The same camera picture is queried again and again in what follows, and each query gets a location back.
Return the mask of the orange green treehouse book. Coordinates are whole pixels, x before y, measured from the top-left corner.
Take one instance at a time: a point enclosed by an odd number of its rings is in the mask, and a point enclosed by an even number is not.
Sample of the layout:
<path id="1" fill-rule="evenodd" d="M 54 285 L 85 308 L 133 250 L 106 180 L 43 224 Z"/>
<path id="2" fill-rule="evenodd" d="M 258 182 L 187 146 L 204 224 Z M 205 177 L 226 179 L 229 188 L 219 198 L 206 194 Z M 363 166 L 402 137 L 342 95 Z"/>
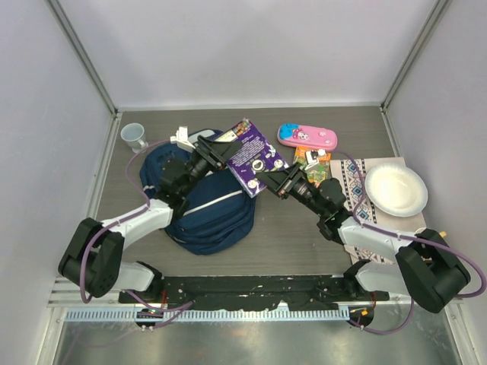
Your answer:
<path id="1" fill-rule="evenodd" d="M 306 163 L 305 152 L 309 150 L 317 150 L 317 149 L 306 148 L 303 146 L 297 147 L 294 153 L 294 162 L 300 162 L 302 164 L 305 164 Z M 327 156 L 321 157 L 320 162 L 314 168 L 305 172 L 308 181 L 314 184 L 315 186 L 318 186 L 319 184 L 321 184 L 322 181 L 332 177 L 331 167 L 330 167 L 330 161 L 332 155 L 331 153 L 328 152 L 326 153 Z"/>

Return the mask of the purple paperback book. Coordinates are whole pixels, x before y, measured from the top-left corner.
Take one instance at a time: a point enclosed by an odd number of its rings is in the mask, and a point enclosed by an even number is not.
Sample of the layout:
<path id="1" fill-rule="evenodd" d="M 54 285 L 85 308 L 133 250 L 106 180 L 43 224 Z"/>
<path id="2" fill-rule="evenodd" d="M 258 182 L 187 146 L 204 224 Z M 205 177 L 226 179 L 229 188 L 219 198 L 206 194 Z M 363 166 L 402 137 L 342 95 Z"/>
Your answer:
<path id="1" fill-rule="evenodd" d="M 251 198 L 255 198 L 266 188 L 266 185 L 257 179 L 257 173 L 289 167 L 281 154 L 247 118 L 220 134 L 216 141 L 242 143 L 242 147 L 227 162 L 227 166 Z"/>

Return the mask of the navy blue student backpack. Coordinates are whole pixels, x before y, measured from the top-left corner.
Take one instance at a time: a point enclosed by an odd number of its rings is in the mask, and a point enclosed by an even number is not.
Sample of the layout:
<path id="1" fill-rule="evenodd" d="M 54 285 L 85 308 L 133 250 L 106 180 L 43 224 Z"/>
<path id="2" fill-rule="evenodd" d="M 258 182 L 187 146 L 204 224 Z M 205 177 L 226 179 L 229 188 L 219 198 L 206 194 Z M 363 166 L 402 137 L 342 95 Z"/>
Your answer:
<path id="1" fill-rule="evenodd" d="M 170 142 L 152 150 L 139 171 L 144 193 L 154 198 L 160 190 L 163 165 L 174 158 L 187 162 L 190 153 Z M 226 169 L 207 175 L 189 194 L 189 208 L 165 233 L 195 255 L 227 249 L 253 229 L 256 199 L 249 197 Z"/>

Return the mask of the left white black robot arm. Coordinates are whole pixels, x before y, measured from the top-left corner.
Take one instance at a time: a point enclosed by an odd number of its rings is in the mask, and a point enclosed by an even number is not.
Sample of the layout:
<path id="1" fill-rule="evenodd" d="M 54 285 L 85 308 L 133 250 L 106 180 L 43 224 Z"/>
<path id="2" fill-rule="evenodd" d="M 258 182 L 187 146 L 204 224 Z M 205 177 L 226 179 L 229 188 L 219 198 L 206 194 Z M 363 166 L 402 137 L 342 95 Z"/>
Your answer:
<path id="1" fill-rule="evenodd" d="M 188 195 L 198 182 L 209 172 L 223 170 L 242 146 L 239 141 L 199 137 L 187 162 L 178 158 L 165 162 L 153 199 L 108 221 L 84 219 L 59 263 L 60 275 L 79 286 L 84 303 L 111 290 L 134 290 L 145 303 L 156 302 L 162 285 L 154 279 L 154 269 L 123 262 L 124 249 L 181 218 L 189 206 Z"/>

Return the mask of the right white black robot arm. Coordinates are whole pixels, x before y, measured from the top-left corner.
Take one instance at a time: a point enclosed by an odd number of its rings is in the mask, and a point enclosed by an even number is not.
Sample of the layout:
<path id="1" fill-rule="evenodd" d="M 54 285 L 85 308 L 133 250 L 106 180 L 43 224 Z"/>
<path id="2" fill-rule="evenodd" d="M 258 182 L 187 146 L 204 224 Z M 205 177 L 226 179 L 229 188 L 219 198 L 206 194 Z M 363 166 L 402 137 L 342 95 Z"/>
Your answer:
<path id="1" fill-rule="evenodd" d="M 351 277 L 344 280 L 343 289 L 352 300 L 384 291 L 408 295 L 423 309 L 439 313 L 471 280 L 437 231 L 388 235 L 376 224 L 358 222 L 345 207 L 346 197 L 335 178 L 315 186 L 297 164 L 280 171 L 260 172 L 256 177 L 279 198 L 292 196 L 317 214 L 317 226 L 327 240 L 363 248 L 390 260 L 389 264 L 363 260 L 348 270 Z"/>

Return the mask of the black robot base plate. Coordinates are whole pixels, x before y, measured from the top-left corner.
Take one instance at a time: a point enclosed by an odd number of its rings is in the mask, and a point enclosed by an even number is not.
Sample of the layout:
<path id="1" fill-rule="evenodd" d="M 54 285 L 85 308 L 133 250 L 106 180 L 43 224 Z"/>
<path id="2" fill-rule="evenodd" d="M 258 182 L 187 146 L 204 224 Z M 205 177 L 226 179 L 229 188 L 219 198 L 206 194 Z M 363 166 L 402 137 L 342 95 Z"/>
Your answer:
<path id="1" fill-rule="evenodd" d="M 332 275 L 165 277 L 135 295 L 171 309 L 190 303 L 192 310 L 245 312 L 274 310 L 280 303 L 298 311 L 390 299 L 387 292 L 368 293 L 349 279 Z"/>

